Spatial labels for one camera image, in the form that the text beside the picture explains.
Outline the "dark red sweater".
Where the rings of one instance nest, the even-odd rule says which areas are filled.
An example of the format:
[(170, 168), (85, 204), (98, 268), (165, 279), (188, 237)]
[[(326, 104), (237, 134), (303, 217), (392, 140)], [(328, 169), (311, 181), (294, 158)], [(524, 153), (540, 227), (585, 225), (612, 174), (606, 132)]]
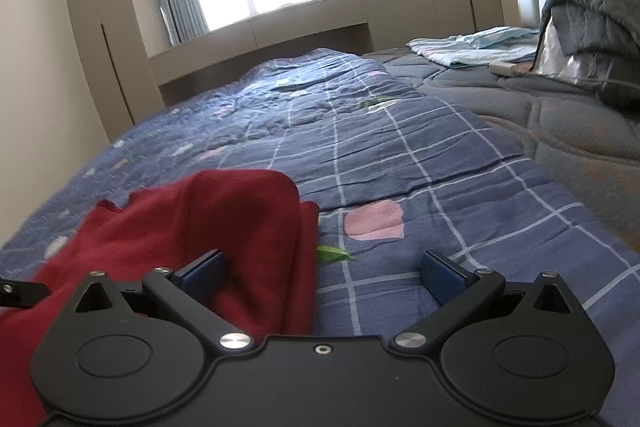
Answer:
[(36, 273), (50, 296), (1, 315), (1, 422), (37, 426), (46, 416), (30, 360), (79, 283), (92, 270), (139, 280), (156, 267), (177, 270), (212, 249), (228, 272), (209, 310), (256, 340), (314, 330), (319, 207), (271, 170), (206, 170), (134, 192), (125, 207), (102, 200), (74, 238)]

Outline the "blue plaid quilt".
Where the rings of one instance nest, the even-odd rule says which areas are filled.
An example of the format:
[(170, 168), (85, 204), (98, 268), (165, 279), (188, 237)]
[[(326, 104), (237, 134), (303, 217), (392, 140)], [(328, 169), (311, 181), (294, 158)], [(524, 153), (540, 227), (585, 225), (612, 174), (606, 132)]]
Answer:
[(273, 169), (320, 209), (317, 331), (389, 336), (434, 299), (425, 251), (511, 281), (562, 275), (610, 346), (608, 426), (639, 421), (639, 247), (631, 249), (521, 144), (469, 109), (390, 75), (372, 54), (317, 50), (165, 109), (122, 135), (36, 210), (1, 249), (27, 280), (102, 199), (205, 169)]

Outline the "grey quilted bedspread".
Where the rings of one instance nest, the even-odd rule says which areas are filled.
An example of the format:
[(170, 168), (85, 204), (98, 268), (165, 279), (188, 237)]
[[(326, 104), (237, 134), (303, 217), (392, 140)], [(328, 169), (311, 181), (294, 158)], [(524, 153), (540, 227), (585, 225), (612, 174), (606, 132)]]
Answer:
[(408, 49), (374, 52), (390, 75), (485, 119), (521, 144), (631, 248), (639, 247), (639, 121), (544, 77), (450, 69)]

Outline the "grey padded jacket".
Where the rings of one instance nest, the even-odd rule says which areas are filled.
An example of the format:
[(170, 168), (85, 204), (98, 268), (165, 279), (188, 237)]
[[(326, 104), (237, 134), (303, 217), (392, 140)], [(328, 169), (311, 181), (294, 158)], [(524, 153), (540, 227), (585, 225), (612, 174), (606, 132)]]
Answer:
[(639, 114), (639, 0), (546, 0), (533, 72)]

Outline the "light blue folded cloth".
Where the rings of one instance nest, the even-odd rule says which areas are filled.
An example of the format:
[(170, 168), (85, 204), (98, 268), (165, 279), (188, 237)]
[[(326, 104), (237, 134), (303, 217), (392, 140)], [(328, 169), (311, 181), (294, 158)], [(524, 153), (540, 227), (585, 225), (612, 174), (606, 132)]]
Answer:
[(538, 40), (536, 28), (497, 26), (448, 38), (414, 38), (407, 46), (413, 53), (440, 66), (465, 68), (488, 66), (493, 62), (533, 61)]

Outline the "left beige wardrobe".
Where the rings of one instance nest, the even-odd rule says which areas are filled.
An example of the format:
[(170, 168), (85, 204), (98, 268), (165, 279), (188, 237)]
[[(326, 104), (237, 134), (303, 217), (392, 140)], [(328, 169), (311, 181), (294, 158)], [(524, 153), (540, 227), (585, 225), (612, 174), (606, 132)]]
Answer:
[(82, 69), (108, 139), (164, 108), (134, 0), (66, 0)]

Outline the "beige window bench cabinet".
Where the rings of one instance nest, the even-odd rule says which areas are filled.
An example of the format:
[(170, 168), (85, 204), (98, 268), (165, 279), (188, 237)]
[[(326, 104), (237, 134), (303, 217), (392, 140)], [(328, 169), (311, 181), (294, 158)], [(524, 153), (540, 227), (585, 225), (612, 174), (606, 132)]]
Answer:
[(151, 66), (171, 106), (272, 58), (317, 48), (362, 55), (438, 33), (435, 0), (317, 0), (216, 29), (153, 56)]

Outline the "white small box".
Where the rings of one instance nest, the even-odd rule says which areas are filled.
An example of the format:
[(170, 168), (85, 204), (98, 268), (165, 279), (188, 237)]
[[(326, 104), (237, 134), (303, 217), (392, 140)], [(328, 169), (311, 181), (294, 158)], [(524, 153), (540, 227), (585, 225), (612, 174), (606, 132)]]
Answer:
[(508, 63), (503, 61), (491, 62), (488, 65), (489, 72), (502, 77), (515, 77), (523, 75), (526, 69), (521, 65), (515, 63)]

